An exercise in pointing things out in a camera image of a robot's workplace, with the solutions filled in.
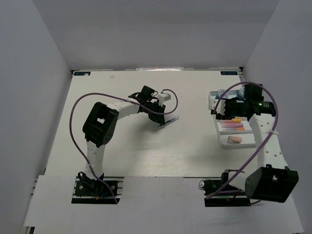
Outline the orange cap highlighter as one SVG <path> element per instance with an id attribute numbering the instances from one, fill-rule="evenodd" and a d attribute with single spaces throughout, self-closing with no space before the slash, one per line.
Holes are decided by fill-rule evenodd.
<path id="1" fill-rule="evenodd" d="M 224 123 L 241 123 L 241 118 L 233 118 L 229 120 L 223 120 Z"/>

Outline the blue ink jar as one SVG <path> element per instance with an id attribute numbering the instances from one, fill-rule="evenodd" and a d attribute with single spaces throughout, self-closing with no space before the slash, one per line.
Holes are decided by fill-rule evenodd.
<path id="1" fill-rule="evenodd" d="M 245 88 L 244 87 L 242 87 L 242 88 L 240 88 L 239 90 L 238 90 L 238 97 L 239 98 L 241 98 L 241 99 L 244 99 L 245 98 Z"/>
<path id="2" fill-rule="evenodd" d="M 216 94 L 216 98 L 217 99 L 221 99 L 221 98 L 225 98 L 227 99 L 229 96 L 229 94 L 226 92 L 225 89 L 220 89 L 218 90 L 217 94 Z"/>

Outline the orange white highlighter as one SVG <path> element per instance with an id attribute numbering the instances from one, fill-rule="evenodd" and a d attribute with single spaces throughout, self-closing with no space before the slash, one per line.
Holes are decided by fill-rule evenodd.
<path id="1" fill-rule="evenodd" d="M 244 131 L 244 127 L 235 127 L 235 128 L 229 128 L 228 131 Z"/>

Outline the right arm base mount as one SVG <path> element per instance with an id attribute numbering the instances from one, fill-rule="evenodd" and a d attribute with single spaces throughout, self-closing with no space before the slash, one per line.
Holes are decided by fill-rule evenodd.
<path id="1" fill-rule="evenodd" d="M 204 191 L 204 205 L 207 208 L 217 207 L 249 207 L 251 206 L 250 199 L 245 195 L 244 191 L 236 187 L 227 185 L 219 194 L 208 198 L 208 195 L 214 193 L 222 185 L 221 179 L 200 180 L 199 189 Z"/>

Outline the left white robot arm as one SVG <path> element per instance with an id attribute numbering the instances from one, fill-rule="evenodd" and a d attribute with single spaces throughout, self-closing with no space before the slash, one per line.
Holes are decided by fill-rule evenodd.
<path id="1" fill-rule="evenodd" d="M 87 141 L 87 159 L 84 173 L 90 178 L 86 183 L 86 189 L 94 195 L 103 189 L 103 158 L 106 145 L 112 139 L 117 121 L 137 113 L 146 113 L 148 118 L 157 123 L 165 124 L 165 104 L 171 99 L 170 94 L 161 92 L 156 97 L 156 91 L 144 86 L 139 93 L 128 96 L 125 101 L 112 104 L 97 102 L 91 109 L 87 120 L 83 125 L 83 132 Z"/>

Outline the pink highlighter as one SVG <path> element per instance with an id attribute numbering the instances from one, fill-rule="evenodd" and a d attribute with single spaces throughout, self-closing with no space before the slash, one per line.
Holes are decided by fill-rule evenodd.
<path id="1" fill-rule="evenodd" d="M 244 127 L 243 123 L 221 123 L 222 128 L 241 128 Z"/>

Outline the white divided organizer tray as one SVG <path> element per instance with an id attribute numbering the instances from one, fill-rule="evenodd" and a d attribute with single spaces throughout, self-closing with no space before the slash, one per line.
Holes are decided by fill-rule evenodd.
<path id="1" fill-rule="evenodd" d="M 213 110 L 219 97 L 225 92 L 224 89 L 218 91 L 211 91 L 208 95 L 209 110 Z M 243 101 L 244 88 L 239 90 L 229 91 L 223 96 L 226 99 Z M 252 129 L 249 126 L 246 117 L 233 117 L 230 120 L 218 120 L 216 114 L 213 115 L 214 125 L 216 129 L 217 138 L 221 148 L 228 149 L 243 149 L 256 148 Z"/>

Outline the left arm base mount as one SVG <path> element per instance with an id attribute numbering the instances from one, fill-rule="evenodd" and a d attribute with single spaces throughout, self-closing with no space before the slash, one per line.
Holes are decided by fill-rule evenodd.
<path id="1" fill-rule="evenodd" d="M 88 178 L 85 173 L 79 172 L 76 176 L 71 203 L 118 204 L 123 192 L 124 177 L 102 176 L 101 178 L 110 188 L 98 180 Z"/>

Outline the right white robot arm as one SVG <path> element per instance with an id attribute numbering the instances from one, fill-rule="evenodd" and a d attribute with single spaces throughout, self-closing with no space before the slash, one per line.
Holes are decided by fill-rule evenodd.
<path id="1" fill-rule="evenodd" d="M 249 199 L 284 203 L 299 181 L 297 171 L 291 170 L 283 157 L 276 126 L 279 111 L 272 94 L 261 84 L 243 81 L 244 100 L 219 98 L 222 107 L 217 119 L 246 117 L 252 129 L 256 151 L 229 177 L 221 180 L 220 188 L 225 194 L 237 189 Z"/>

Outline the blue gel pen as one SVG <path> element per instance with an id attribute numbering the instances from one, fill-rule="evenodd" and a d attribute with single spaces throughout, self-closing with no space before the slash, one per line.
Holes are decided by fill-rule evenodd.
<path id="1" fill-rule="evenodd" d="M 168 126 L 169 124 L 172 124 L 173 122 L 175 122 L 177 120 L 179 120 L 179 117 L 172 118 L 172 119 L 166 121 L 164 124 L 158 125 L 158 128 L 163 128 L 165 126 Z"/>

